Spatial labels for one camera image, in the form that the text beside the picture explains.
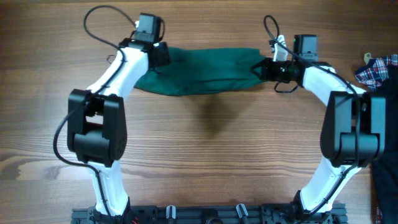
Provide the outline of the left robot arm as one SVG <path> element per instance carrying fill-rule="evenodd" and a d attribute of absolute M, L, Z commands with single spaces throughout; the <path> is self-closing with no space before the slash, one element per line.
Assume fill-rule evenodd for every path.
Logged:
<path fill-rule="evenodd" d="M 91 175 L 95 212 L 109 219 L 122 217 L 129 204 L 120 159 L 127 143 L 124 102 L 150 69 L 170 62 L 163 42 L 164 20 L 142 13 L 131 36 L 117 46 L 105 73 L 85 90 L 68 98 L 67 146 Z"/>

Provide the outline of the green t-shirt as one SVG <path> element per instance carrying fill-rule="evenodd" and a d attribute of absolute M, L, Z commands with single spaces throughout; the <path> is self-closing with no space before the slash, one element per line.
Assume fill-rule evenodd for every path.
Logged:
<path fill-rule="evenodd" d="M 263 81 L 250 68 L 265 56 L 252 48 L 186 50 L 169 48 L 170 63 L 149 70 L 135 88 L 167 96 L 242 90 Z"/>

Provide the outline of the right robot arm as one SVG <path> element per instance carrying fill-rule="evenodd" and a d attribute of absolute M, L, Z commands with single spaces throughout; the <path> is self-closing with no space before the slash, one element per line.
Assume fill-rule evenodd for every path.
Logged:
<path fill-rule="evenodd" d="M 315 35 L 295 36 L 295 49 L 283 35 L 272 36 L 274 54 L 251 67 L 262 80 L 296 82 L 326 105 L 320 135 L 322 159 L 306 186 L 290 203 L 291 220 L 319 220 L 347 182 L 371 161 L 381 158 L 386 141 L 386 100 L 353 86 L 326 62 L 318 61 Z"/>

